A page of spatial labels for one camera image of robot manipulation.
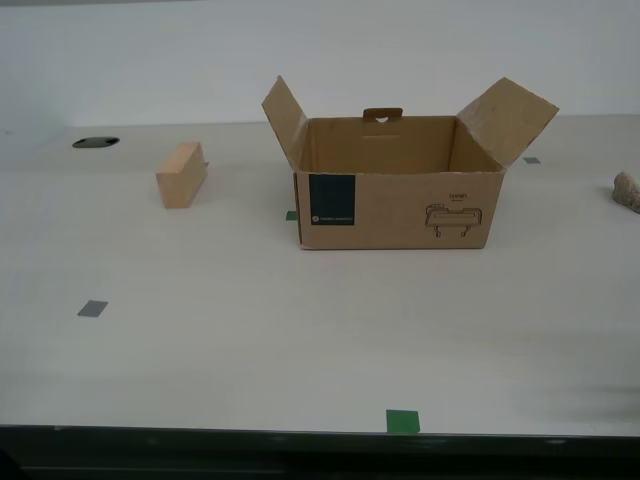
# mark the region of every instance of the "table surface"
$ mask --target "table surface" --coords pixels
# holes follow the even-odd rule
[[[121,142],[71,148],[91,135]],[[201,141],[165,210],[154,172]],[[303,251],[267,124],[67,129],[0,161],[0,424],[640,432],[640,117],[558,117],[484,250]],[[88,300],[109,302],[78,317]]]

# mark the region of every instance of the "small stone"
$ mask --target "small stone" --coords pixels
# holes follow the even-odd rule
[[[613,199],[620,205],[640,213],[640,187],[627,172],[620,172],[613,181]]]

